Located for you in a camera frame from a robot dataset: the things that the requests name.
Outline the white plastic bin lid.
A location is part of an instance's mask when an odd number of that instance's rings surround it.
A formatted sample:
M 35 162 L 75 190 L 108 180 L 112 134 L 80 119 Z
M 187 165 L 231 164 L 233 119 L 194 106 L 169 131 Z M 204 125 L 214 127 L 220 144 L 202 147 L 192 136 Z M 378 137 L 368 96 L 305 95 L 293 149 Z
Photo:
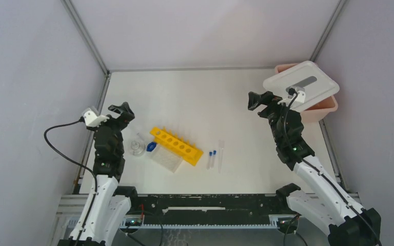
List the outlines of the white plastic bin lid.
M 287 97 L 286 89 L 291 86 L 303 87 L 306 93 L 304 104 L 291 105 L 296 112 L 303 112 L 340 90 L 339 85 L 311 61 L 301 62 L 263 82 L 264 89 L 281 99 Z

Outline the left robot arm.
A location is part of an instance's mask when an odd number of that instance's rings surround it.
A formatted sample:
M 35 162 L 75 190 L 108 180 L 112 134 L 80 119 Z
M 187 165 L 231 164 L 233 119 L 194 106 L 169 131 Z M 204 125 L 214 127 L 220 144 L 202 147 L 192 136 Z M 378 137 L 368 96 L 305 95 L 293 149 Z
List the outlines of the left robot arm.
M 131 194 L 116 195 L 124 170 L 122 131 L 135 118 L 127 102 L 110 105 L 109 111 L 118 114 L 100 115 L 87 109 L 83 120 L 93 131 L 94 164 L 92 186 L 75 228 L 58 245 L 111 245 L 126 213 L 135 213 L 140 200 Z

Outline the blue bottle cap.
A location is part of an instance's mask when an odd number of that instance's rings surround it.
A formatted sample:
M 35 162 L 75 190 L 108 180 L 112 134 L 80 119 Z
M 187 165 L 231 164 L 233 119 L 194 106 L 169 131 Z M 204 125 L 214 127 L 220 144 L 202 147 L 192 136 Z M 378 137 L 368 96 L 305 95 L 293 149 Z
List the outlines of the blue bottle cap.
M 156 148 L 156 145 L 157 145 L 157 143 L 156 142 L 150 142 L 148 145 L 147 145 L 147 148 L 146 148 L 146 151 L 147 152 L 152 152 L 155 148 Z

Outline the small glass flask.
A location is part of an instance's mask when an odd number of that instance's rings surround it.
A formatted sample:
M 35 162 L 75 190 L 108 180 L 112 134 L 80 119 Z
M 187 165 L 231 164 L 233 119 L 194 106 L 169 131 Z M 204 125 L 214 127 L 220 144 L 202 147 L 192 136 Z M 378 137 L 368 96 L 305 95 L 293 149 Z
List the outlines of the small glass flask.
M 141 133 L 137 133 L 130 139 L 129 152 L 133 156 L 142 156 L 146 152 L 146 141 Z

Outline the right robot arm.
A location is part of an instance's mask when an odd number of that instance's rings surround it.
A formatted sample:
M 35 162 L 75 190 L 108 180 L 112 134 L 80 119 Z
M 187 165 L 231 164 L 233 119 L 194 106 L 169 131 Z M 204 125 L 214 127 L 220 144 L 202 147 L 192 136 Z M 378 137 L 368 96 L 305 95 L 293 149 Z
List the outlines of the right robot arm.
M 313 199 L 290 183 L 276 191 L 277 209 L 304 216 L 327 236 L 330 245 L 382 245 L 380 214 L 374 208 L 364 208 L 331 178 L 302 137 L 300 113 L 292 109 L 302 96 L 293 88 L 288 90 L 286 99 L 270 91 L 248 93 L 248 110 L 265 105 L 258 116 L 268 120 L 280 161 L 317 196 Z

